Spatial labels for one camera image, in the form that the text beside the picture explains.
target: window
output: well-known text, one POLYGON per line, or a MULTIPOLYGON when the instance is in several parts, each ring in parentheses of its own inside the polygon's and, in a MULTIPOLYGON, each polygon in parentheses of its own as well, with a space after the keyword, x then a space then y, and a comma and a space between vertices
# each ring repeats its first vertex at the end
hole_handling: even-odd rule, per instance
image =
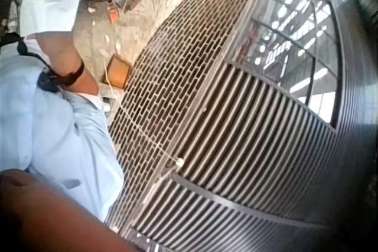
POLYGON ((265 76, 333 123, 339 42, 326 0, 258 0, 231 61, 265 76))

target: cable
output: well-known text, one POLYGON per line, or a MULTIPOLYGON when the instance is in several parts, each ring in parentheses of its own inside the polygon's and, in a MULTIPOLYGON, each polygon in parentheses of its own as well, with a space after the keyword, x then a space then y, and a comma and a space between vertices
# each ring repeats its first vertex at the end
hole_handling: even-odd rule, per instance
POLYGON ((107 68, 106 68, 106 64, 105 64, 105 59, 102 61, 103 63, 103 66, 104 66, 104 70, 105 70, 105 79, 110 87, 110 92, 112 93, 112 96, 113 98, 118 102, 119 104, 119 107, 122 109, 122 111, 124 112, 124 114, 126 114, 126 117, 131 121, 131 123, 143 134, 143 136, 149 140, 152 144, 154 144, 159 150, 161 150, 163 152, 163 154, 165 154, 168 158, 170 158, 171 160, 173 160, 175 162, 175 164, 179 167, 182 167, 183 164, 184 164, 184 160, 181 159, 181 158, 173 158, 169 153, 167 153, 166 151, 164 151, 162 149, 162 147, 160 147, 159 144, 157 144, 156 142, 154 142, 144 131, 143 129, 140 127, 140 125, 138 125, 134 120, 133 118, 131 118, 131 115, 129 114, 129 112, 124 108, 124 106, 122 105, 122 102, 119 100, 119 98, 115 95, 114 93, 114 90, 113 90, 113 87, 112 85, 110 84, 110 81, 109 81, 109 78, 107 76, 107 68))

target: black strap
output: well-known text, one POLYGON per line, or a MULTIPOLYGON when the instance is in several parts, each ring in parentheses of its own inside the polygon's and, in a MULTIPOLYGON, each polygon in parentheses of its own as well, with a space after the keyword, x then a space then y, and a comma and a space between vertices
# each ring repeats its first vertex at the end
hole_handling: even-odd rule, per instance
POLYGON ((39 54, 29 52, 26 43, 22 39, 18 41, 17 51, 18 51, 19 55, 35 57, 35 58, 39 59, 40 61, 42 61, 42 63, 48 68, 47 77, 44 77, 44 80, 43 80, 43 81, 46 81, 46 82, 49 81, 50 83, 62 85, 64 87, 69 87, 72 84, 74 84, 76 82, 76 80, 84 72, 84 62, 82 60, 82 63, 80 65, 79 69, 76 72, 70 73, 70 74, 68 74, 67 76, 64 76, 64 77, 58 75, 51 68, 51 66, 48 65, 47 62, 39 54))

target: shirt sleeve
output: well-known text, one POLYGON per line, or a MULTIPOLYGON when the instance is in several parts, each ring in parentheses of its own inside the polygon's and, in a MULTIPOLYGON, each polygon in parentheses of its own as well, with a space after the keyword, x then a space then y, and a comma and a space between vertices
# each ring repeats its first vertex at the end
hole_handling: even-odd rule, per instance
POLYGON ((123 172, 105 114, 92 102, 100 98, 65 92, 63 99, 37 93, 31 172, 58 184, 104 221, 122 189, 123 172))

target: light blue shirt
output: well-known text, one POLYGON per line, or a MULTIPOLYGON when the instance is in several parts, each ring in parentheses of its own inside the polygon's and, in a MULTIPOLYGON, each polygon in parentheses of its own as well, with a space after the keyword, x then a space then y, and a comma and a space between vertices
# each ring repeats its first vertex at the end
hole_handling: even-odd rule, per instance
MULTIPOLYGON (((26 43, 49 62, 35 40, 26 43)), ((0 54, 0 171, 26 170, 104 221, 122 189, 123 172, 102 101, 41 90, 44 65, 16 48, 7 45, 0 54)))

